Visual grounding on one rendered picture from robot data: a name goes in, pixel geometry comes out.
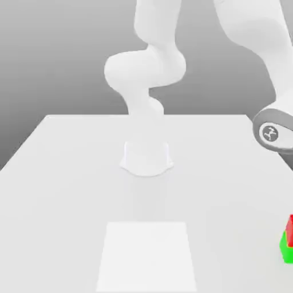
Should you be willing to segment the small red cube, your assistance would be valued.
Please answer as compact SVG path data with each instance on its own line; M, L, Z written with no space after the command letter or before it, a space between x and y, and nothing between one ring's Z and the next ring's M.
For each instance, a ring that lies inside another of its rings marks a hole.
M288 218L285 232L287 246L293 248L293 214L291 214Z

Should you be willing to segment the small green cube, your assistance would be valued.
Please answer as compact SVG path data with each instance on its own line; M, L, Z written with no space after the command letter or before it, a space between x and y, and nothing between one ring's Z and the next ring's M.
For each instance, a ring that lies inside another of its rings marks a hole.
M280 252L282 254L283 261L287 264L293 264L293 247L289 247L287 244L287 234L283 231L280 243Z

